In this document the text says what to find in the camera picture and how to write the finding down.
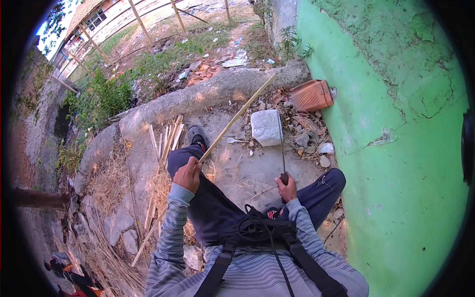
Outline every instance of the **striped shirt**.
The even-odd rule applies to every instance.
[[[187,220],[188,206],[194,194],[173,183],[168,195],[168,209],[162,225],[157,250],[145,286],[147,297],[192,297],[221,253],[221,246],[207,247],[203,272],[186,278],[183,274],[183,226]],[[326,250],[310,220],[307,209],[298,199],[287,203],[289,219],[297,222],[297,237],[307,253],[328,273],[348,289],[350,297],[367,297],[369,286],[364,276],[348,265],[336,252]],[[316,296],[322,293],[305,272],[292,260],[290,252],[278,249],[282,266],[295,296]],[[236,249],[235,255],[214,296],[219,297],[288,297],[289,291],[277,260],[268,248]]]

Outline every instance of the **black strap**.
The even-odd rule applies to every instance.
[[[223,251],[216,258],[216,261],[211,267],[209,273],[205,276],[204,281],[201,283],[195,297],[210,297],[213,296],[214,291],[218,287],[219,283],[223,279],[224,273],[228,266],[231,264],[231,260],[234,255],[236,247],[231,243],[226,243],[223,247]]]
[[[322,297],[348,297],[348,290],[338,281],[330,277],[326,271],[305,251],[302,243],[291,233],[283,234],[289,245],[290,253],[296,264],[301,267],[317,288]]]

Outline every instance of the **green wall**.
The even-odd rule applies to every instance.
[[[422,1],[300,0],[313,78],[337,87],[323,110],[347,185],[349,263],[370,296],[420,296],[457,236],[468,188],[464,79]]]

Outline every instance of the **black cable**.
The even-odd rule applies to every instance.
[[[246,204],[244,205],[244,209],[246,210],[246,214],[247,216],[249,217],[248,219],[252,222],[252,224],[254,225],[254,228],[256,229],[256,232],[263,232],[262,229],[260,228],[260,225],[258,223],[255,223],[254,221],[254,217],[249,213],[249,211],[247,210],[247,207],[251,207],[249,204]],[[272,248],[272,252],[275,256],[275,258],[277,259],[277,263],[279,264],[279,267],[280,267],[280,270],[282,271],[282,274],[284,275],[284,279],[285,279],[285,283],[287,284],[287,288],[289,290],[289,293],[290,293],[290,296],[291,297],[295,297],[294,295],[294,292],[292,290],[292,287],[290,286],[290,282],[289,282],[289,278],[287,277],[287,274],[285,273],[285,270],[284,270],[284,267],[282,266],[282,263],[280,262],[280,259],[279,259],[279,256],[277,255],[277,251],[276,251],[276,248],[274,246],[274,240],[272,239],[272,234],[270,232],[270,229],[269,229],[269,225],[267,225],[264,220],[257,216],[257,218],[260,220],[261,224],[262,224],[262,227],[264,227],[264,229],[267,230],[267,233],[269,234],[269,239],[270,239],[270,244],[271,244],[271,248]],[[245,238],[246,240],[250,240],[250,241],[261,241],[263,239],[266,239],[265,237],[264,238],[258,238],[258,239],[251,239],[251,238],[248,238],[248,237],[245,237],[244,234],[241,234],[241,230],[240,230],[240,226],[242,225],[242,223],[244,223],[247,219],[244,219],[242,220],[238,226],[237,226],[237,233]]]

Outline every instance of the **knife handle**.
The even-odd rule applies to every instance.
[[[288,185],[288,184],[289,184],[289,176],[287,175],[287,172],[280,174],[280,180],[282,181],[282,183],[283,183],[284,185]]]

